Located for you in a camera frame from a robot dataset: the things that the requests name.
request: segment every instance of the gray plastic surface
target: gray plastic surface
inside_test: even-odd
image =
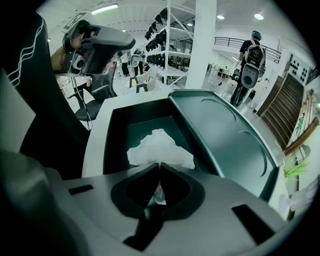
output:
[[[138,220],[122,215],[110,196],[112,187],[143,168],[117,173],[62,181],[58,172],[47,170],[49,184],[62,212],[78,226],[93,255],[137,255],[122,244],[133,235]],[[254,249],[256,243],[232,208],[247,205],[274,232],[284,225],[281,217],[263,200],[235,182],[216,175],[172,166],[202,184],[205,199],[188,219],[166,221],[143,252],[157,256],[234,255]],[[68,189],[91,185],[93,189],[71,196]],[[109,247],[104,254],[103,248]]]
[[[169,99],[210,151],[219,175],[268,201],[279,168],[242,115],[211,90],[174,90]]]

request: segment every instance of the ceiling light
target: ceiling light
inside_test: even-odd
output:
[[[115,9],[115,8],[118,8],[118,4],[113,4],[113,5],[109,5],[107,7],[103,7],[103,8],[100,8],[98,10],[94,10],[92,11],[92,15],[95,15],[95,14],[98,14],[98,13],[101,13],[101,12],[104,12],[104,11],[107,11],[107,10],[111,10],[111,9]]]
[[[264,19],[264,17],[263,17],[261,14],[259,14],[259,13],[256,13],[256,14],[254,15],[254,17],[255,17],[256,19],[260,20],[260,21],[262,21],[262,20]]]

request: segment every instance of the white ceiling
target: white ceiling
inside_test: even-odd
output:
[[[196,0],[171,1],[193,10],[196,8]],[[148,30],[156,15],[167,5],[166,0],[47,0],[37,12],[44,17],[50,36],[77,13],[94,11],[114,3],[118,4],[118,8],[98,13],[94,17],[104,26],[141,34]],[[194,19],[191,13],[176,8],[171,11],[185,24]],[[262,14],[264,20],[255,19],[256,13]],[[218,28],[260,30],[292,40],[298,38],[299,41],[299,33],[273,0],[217,0],[217,15],[225,17],[224,20],[217,19]]]

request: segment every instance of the white chair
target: white chair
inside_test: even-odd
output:
[[[144,88],[145,92],[152,91],[156,87],[157,70],[157,66],[152,66],[146,73],[131,77],[129,88],[132,87],[132,81],[135,80],[137,93],[140,91],[141,87]]]

